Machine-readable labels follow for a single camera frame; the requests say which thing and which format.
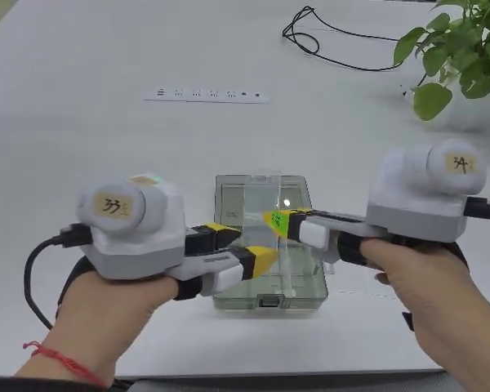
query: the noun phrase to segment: label sticker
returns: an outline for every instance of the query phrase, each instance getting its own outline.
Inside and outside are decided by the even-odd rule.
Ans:
[[[99,192],[95,195],[92,211],[106,218],[130,220],[132,204],[131,196]]]
[[[469,153],[446,153],[444,167],[447,174],[473,174],[479,170],[477,157]]]
[[[158,181],[149,176],[136,176],[129,179],[130,182],[138,185],[157,185]]]
[[[286,238],[288,236],[288,220],[288,214],[284,214],[281,211],[274,211],[270,218],[270,227],[272,227],[276,233]]]

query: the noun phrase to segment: power strip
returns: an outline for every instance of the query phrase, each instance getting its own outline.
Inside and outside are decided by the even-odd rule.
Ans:
[[[175,102],[213,102],[219,104],[268,104],[269,95],[262,91],[208,90],[160,87],[144,100]]]

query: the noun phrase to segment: white table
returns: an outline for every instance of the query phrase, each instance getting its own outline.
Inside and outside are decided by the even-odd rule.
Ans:
[[[306,176],[314,206],[364,213],[376,164],[394,146],[441,140],[402,100],[421,76],[359,73],[283,42],[307,1],[22,0],[0,24],[0,375],[28,358],[44,328],[22,292],[25,257],[74,221],[80,186],[154,171],[185,192],[188,224],[212,219],[214,177],[258,167]],[[316,0],[341,27],[398,37],[430,5]],[[367,66],[392,45],[317,32],[323,49]],[[258,88],[269,105],[144,102],[158,86]],[[490,138],[472,138],[490,158]],[[486,194],[490,196],[490,170]],[[490,222],[461,240],[490,300]],[[76,250],[35,265],[33,294],[47,314]],[[400,302],[368,272],[338,265],[330,298],[301,318],[217,313],[210,299],[170,303],[124,355],[119,376],[386,372],[436,369],[401,319]]]

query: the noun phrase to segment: sleeve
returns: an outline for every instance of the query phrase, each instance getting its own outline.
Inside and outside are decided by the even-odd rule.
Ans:
[[[105,392],[95,385],[39,378],[0,377],[0,392]]]

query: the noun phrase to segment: hand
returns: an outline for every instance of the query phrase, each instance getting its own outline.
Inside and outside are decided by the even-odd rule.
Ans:
[[[420,347],[440,365],[450,355],[448,339],[461,338],[467,327],[472,335],[474,327],[490,320],[490,304],[452,253],[439,247],[410,249],[377,239],[364,241],[361,252],[385,271],[376,277],[389,283],[412,312]]]
[[[153,312],[177,292],[176,280],[168,277],[110,283],[97,272],[83,274],[66,292],[56,324],[42,345],[80,363],[111,385],[118,358]],[[22,371],[18,375],[29,376]]]

